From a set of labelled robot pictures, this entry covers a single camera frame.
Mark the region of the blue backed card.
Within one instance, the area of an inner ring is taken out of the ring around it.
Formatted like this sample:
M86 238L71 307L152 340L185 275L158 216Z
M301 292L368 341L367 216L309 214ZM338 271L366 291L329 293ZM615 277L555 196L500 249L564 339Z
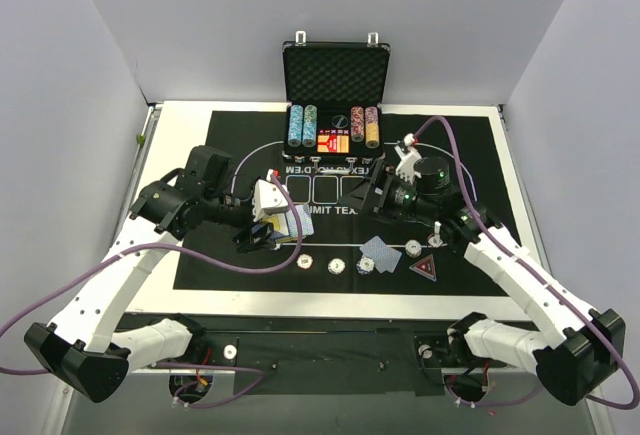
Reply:
M376 260L378 258L384 258L388 251L388 246L379 237L375 236L360 247L360 251L363 256Z
M402 253L392 247L382 247L372 255L376 269L380 273L393 273L402 257Z

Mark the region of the red triangular dealer marker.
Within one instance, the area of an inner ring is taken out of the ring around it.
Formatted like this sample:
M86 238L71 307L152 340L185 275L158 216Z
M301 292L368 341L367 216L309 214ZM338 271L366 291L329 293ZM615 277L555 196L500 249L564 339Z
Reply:
M428 255L423 259L415 262L409 267L409 269L412 272L433 282L437 280L436 265L433 255Z

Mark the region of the blue chip stack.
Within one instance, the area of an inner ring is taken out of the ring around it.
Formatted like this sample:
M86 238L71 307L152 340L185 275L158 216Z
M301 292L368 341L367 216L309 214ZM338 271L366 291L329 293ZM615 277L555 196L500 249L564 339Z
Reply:
M375 262L369 257L362 257L356 264L356 271L361 275L369 275L375 270Z

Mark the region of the blue playing card deck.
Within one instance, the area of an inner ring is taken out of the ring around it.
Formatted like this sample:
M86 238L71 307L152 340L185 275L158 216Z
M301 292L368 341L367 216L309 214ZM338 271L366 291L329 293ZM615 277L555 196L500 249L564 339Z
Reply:
M300 237L298 234L299 229L302 238L309 237L315 233L310 206L308 204L298 204L295 209L300 224L297 224L292 210L263 219L263 222L272 228L271 234L267 238L267 243L270 247L277 249L283 243L296 242Z

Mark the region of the grey chip stack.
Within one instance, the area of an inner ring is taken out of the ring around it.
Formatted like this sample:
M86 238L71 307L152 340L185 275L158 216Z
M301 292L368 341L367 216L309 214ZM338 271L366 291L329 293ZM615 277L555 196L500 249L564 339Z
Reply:
M334 258L328 263L328 271L333 275L338 275L344 272L346 268L345 262L340 258Z

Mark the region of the red chip stack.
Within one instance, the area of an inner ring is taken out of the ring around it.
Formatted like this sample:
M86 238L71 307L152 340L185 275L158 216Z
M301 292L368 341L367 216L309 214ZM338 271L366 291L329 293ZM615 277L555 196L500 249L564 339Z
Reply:
M313 265L313 257L308 254L301 254L297 258L297 266L301 269L308 270Z

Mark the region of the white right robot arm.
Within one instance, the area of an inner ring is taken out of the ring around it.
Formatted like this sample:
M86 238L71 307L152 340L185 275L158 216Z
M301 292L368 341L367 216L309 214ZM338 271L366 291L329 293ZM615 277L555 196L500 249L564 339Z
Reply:
M340 202L390 223L432 223L444 247L488 276L536 327L527 331L473 312L448 328L449 357L459 364L494 360L525 370L565 405L589 397L621 366L622 317L580 300L536 264L503 223L451 182L446 160L422 158L417 168L407 179L378 159Z

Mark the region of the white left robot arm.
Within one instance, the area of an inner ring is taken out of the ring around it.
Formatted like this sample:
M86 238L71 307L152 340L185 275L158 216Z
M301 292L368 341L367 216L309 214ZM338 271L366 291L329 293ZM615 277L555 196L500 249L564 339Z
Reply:
M120 332L120 319L163 257L205 222L239 229L249 246L265 242L266 219L290 208L276 171L257 179L251 199L227 191L232 158L194 147L183 168L145 186L100 266L48 323L34 323L24 341L44 369L94 403L109 398L125 376L157 362L192 367L206 352L204 328L183 314Z

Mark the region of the purple and orange chip row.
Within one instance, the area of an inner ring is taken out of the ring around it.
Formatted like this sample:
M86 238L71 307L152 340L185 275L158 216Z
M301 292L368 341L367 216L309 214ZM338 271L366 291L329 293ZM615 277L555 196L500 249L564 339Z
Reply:
M364 111L365 145L375 149L380 144L379 115L376 106L367 107Z

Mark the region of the black poker felt mat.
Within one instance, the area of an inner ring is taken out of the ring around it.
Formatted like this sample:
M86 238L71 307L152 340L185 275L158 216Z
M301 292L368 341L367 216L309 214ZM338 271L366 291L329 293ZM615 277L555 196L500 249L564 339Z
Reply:
M481 271L447 249L425 249L423 256L433 253L429 268L435 268L435 280L410 270L414 263L402 252L393 273L371 274L357 272L356 264L362 253L360 246L376 236L387 245L404 245L409 239L425 244L426 227L418 224L394 225L356 215L346 207L333 204L342 193L352 190L361 176L328 178L314 182L311 189L311 166L285 164L281 155L285 134L284 113L213 111L204 144L222 150L233 157L234 165L254 150L242 164L233 193L239 198L248 195L250 185L258 176L274 168L284 173L286 185L294 202L310 199L314 234L305 238L301 251L311 255L311 268L303 270L292 263L278 273L247 275L209 265L201 260L181 255L176 270L174 289L230 290L268 292L315 292L344 294L400 294L446 296L503 296L500 288ZM419 115L382 115L383 139L396 142L401 136L419 128L427 117ZM519 241L511 202L504 182L500 157L493 131L485 117L451 117L461 161L473 178L477 199L503 221ZM396 159L393 147L385 146L386 159ZM263 268L285 260L294 246L280 250L257 250L248 254L236 251L232 238L238 230L203 223L187 234L183 246L226 263L250 268ZM345 271L329 273L328 262L343 260Z

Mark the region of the red playing card box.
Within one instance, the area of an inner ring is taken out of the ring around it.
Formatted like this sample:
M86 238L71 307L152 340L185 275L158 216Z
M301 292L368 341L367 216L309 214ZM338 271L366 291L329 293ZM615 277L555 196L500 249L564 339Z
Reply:
M348 154L350 140L347 129L321 129L317 135L317 151L327 154Z

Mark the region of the dark red chip row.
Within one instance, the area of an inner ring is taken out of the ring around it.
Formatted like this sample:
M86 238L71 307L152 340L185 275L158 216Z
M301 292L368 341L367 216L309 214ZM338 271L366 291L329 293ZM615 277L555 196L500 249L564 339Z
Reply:
M364 108L353 106L350 111L351 139L354 143L360 143L365 137Z

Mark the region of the light blue chip row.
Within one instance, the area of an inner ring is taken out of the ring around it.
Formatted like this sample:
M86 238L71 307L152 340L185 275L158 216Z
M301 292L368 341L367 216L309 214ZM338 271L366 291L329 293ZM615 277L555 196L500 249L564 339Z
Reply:
M289 109L287 144L290 147L299 147L303 140L304 107L292 105Z

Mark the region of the green grey chip row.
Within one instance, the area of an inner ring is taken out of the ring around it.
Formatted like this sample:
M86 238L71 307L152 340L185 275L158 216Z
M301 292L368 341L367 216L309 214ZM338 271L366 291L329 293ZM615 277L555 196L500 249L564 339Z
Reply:
M316 144L318 108L306 105L303 110L302 145L313 147Z

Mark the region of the black aluminium poker case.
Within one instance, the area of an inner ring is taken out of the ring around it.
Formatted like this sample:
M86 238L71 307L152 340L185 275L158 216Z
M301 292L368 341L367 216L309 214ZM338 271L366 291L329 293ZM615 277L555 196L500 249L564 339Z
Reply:
M318 174L347 175L370 165L384 155L382 100L391 56L391 48L372 32L364 42L319 42L307 39L304 31L295 33L282 46L286 92L286 116L283 158L307 165ZM348 154L319 153L313 147L287 144L289 109L292 105L318 108L317 135L321 129L336 129L332 118L345 115L350 120L353 106L376 106L379 115L380 144L367 148L364 140L350 140Z

